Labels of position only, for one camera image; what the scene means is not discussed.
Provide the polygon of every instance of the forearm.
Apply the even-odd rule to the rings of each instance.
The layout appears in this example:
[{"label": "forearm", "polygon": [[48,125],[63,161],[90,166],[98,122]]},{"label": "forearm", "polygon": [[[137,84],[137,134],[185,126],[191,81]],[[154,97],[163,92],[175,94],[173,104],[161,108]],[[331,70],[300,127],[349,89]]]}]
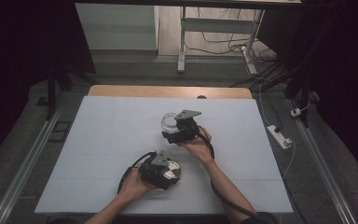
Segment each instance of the forearm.
[{"label": "forearm", "polygon": [[101,212],[90,218],[86,224],[110,224],[129,203],[129,200],[118,195],[110,204],[101,210]]},{"label": "forearm", "polygon": [[[245,196],[237,189],[237,187],[231,182],[231,180],[220,170],[214,160],[207,160],[202,162],[206,172],[212,180],[214,187],[220,194],[230,202],[239,205],[250,212],[255,213],[254,208],[245,198]],[[246,219],[247,215],[237,211],[236,209],[223,203],[227,216],[231,223],[240,223]]]}]

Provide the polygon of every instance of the person's left hand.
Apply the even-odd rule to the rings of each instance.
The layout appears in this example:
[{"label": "person's left hand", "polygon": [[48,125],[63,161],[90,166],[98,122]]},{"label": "person's left hand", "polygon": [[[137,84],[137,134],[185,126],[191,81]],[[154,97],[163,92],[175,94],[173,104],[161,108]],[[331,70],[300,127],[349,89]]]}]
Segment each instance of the person's left hand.
[{"label": "person's left hand", "polygon": [[141,180],[139,174],[139,167],[141,163],[138,163],[135,168],[132,168],[126,179],[124,180],[123,187],[120,190],[118,196],[128,200],[129,203],[141,198],[147,192],[157,189],[157,187],[146,184]]}]

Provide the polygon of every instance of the electrical outlet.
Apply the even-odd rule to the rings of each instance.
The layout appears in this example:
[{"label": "electrical outlet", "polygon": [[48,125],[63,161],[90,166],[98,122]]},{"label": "electrical outlet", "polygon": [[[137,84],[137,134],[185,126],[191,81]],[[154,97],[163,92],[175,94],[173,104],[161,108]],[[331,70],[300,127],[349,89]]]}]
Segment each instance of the electrical outlet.
[{"label": "electrical outlet", "polygon": [[275,141],[279,144],[281,149],[287,149],[291,147],[292,140],[290,138],[284,138],[281,132],[275,133],[275,129],[275,125],[270,125],[267,127],[267,130],[274,137]]},{"label": "electrical outlet", "polygon": [[301,110],[299,108],[291,110],[290,114],[292,115],[293,118],[297,117],[297,116],[299,116],[301,114]]}]

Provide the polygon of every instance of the white tabletop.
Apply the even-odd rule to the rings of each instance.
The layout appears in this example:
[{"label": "white tabletop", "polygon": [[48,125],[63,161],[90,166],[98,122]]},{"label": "white tabletop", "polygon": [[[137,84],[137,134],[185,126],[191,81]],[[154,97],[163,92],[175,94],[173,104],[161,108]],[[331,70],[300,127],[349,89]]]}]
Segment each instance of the white tabletop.
[{"label": "white tabletop", "polygon": [[183,109],[202,112],[195,121],[213,136],[217,163],[256,211],[293,212],[255,100],[86,96],[36,213],[97,213],[128,166],[164,149],[181,165],[181,180],[123,213],[223,214],[200,163],[161,135],[162,117]]}]

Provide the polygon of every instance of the black curtain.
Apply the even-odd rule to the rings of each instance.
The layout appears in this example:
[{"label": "black curtain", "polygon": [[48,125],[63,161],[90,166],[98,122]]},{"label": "black curtain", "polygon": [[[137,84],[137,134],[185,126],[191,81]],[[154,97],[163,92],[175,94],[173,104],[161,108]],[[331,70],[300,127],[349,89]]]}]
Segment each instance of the black curtain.
[{"label": "black curtain", "polygon": [[340,10],[312,68],[319,113],[358,160],[358,1]]},{"label": "black curtain", "polygon": [[95,73],[75,4],[0,0],[0,144],[54,63]]}]

